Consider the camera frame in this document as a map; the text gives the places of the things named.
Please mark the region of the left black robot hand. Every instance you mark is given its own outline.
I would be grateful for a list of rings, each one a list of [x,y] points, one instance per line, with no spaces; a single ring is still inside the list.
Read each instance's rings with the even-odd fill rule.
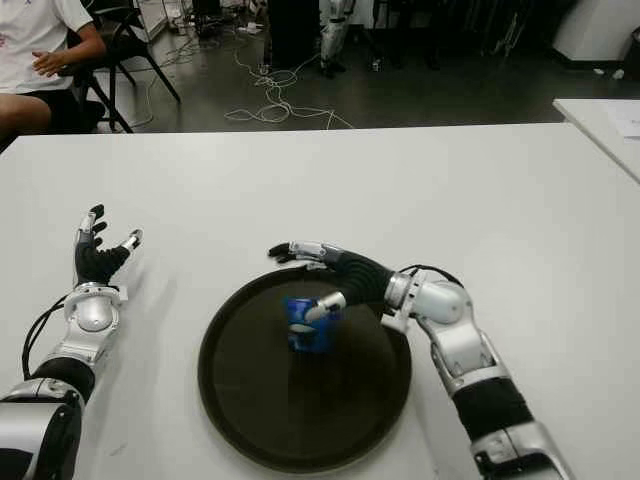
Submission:
[[[88,283],[108,285],[142,243],[143,231],[135,229],[117,246],[101,249],[103,239],[99,234],[108,226],[102,220],[104,214],[103,204],[93,206],[81,219],[76,230],[73,246],[75,286]]]

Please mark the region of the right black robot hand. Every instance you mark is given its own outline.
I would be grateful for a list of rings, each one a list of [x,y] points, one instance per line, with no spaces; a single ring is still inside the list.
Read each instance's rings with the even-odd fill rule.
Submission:
[[[316,241],[290,241],[268,250],[279,264],[306,260],[321,264],[338,277],[337,290],[314,300],[303,322],[311,325],[332,312],[348,306],[382,302],[394,272],[378,262],[334,245]]]

